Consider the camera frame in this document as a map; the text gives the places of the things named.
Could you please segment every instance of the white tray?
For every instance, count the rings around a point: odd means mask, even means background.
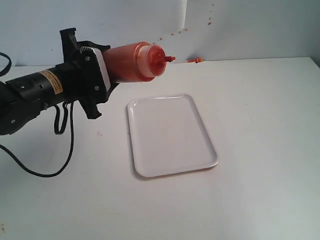
[[[141,176],[176,174],[218,164],[190,95],[136,99],[127,110],[134,167]]]

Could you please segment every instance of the white backdrop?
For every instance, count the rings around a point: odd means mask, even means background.
[[[188,31],[179,33],[185,2],[2,0],[0,51],[19,66],[54,65],[63,59],[59,30],[76,27],[79,40],[112,47],[155,42],[181,60],[320,61],[320,0],[188,0]]]

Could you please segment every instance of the warning label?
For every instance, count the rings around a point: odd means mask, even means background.
[[[64,91],[59,78],[52,71],[44,70],[44,71],[40,71],[39,73],[45,76],[46,79],[48,79],[48,81],[50,82],[53,88],[55,95],[58,95]]]

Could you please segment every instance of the white table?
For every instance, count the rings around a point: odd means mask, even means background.
[[[14,67],[6,81],[48,67]],[[126,105],[190,94],[218,153],[205,171],[143,179],[133,169]],[[1,240],[295,240],[320,237],[320,69],[310,58],[170,64],[151,83],[119,85],[102,117],[74,110],[75,147],[59,176],[32,176],[0,152]],[[52,173],[70,132],[48,109],[0,143]]]

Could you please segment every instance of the sauce bottle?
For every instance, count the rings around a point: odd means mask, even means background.
[[[165,72],[167,62],[176,59],[166,56],[159,45],[145,41],[110,48],[102,55],[112,83],[149,82]]]

